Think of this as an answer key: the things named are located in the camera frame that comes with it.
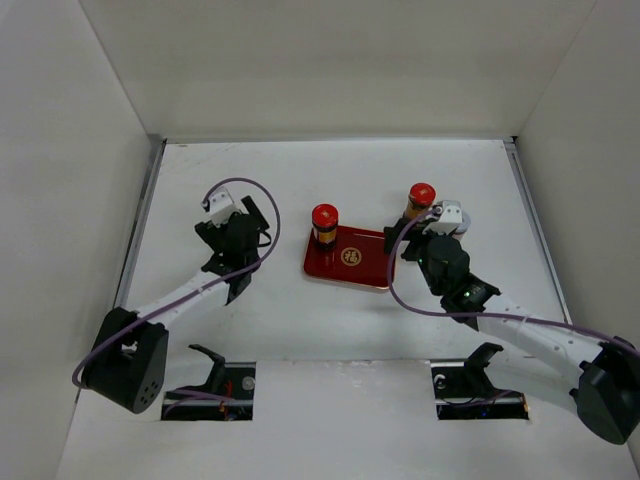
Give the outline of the red lid chili sauce jar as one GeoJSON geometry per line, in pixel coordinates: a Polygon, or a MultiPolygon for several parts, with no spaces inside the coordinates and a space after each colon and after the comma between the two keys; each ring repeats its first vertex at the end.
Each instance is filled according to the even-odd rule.
{"type": "Polygon", "coordinates": [[[410,187],[403,218],[412,220],[427,211],[436,198],[436,190],[428,183],[419,182],[410,187]]]}

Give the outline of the grey lid white label jar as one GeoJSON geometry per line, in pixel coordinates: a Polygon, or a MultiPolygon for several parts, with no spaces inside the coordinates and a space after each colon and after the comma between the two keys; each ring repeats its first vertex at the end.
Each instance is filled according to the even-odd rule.
{"type": "Polygon", "coordinates": [[[462,221],[454,231],[454,236],[461,239],[471,227],[471,217],[466,211],[462,212],[462,221]]]}

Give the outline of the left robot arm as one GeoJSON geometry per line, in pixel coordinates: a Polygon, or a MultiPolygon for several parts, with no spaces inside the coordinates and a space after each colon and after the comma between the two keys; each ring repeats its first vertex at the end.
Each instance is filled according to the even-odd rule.
{"type": "MultiPolygon", "coordinates": [[[[195,232],[209,247],[209,260],[160,299],[109,311],[91,352],[73,374],[80,388],[134,414],[147,410],[164,383],[170,327],[236,301],[273,252],[281,227],[269,225],[251,196],[235,201],[221,187],[205,198],[203,209],[209,218],[197,223],[195,232]]],[[[385,289],[385,247],[384,233],[343,226],[334,207],[320,204],[312,211],[304,270],[316,279],[385,289]]]]}

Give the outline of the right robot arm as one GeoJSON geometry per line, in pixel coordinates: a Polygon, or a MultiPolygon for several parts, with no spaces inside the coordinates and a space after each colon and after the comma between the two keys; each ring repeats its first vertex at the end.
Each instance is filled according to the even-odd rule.
{"type": "Polygon", "coordinates": [[[405,227],[402,258],[418,265],[438,316],[499,339],[465,362],[464,384],[483,396],[515,390],[577,416],[597,437],[623,445],[639,425],[639,351],[619,336],[544,320],[474,275],[451,235],[405,227]]]}

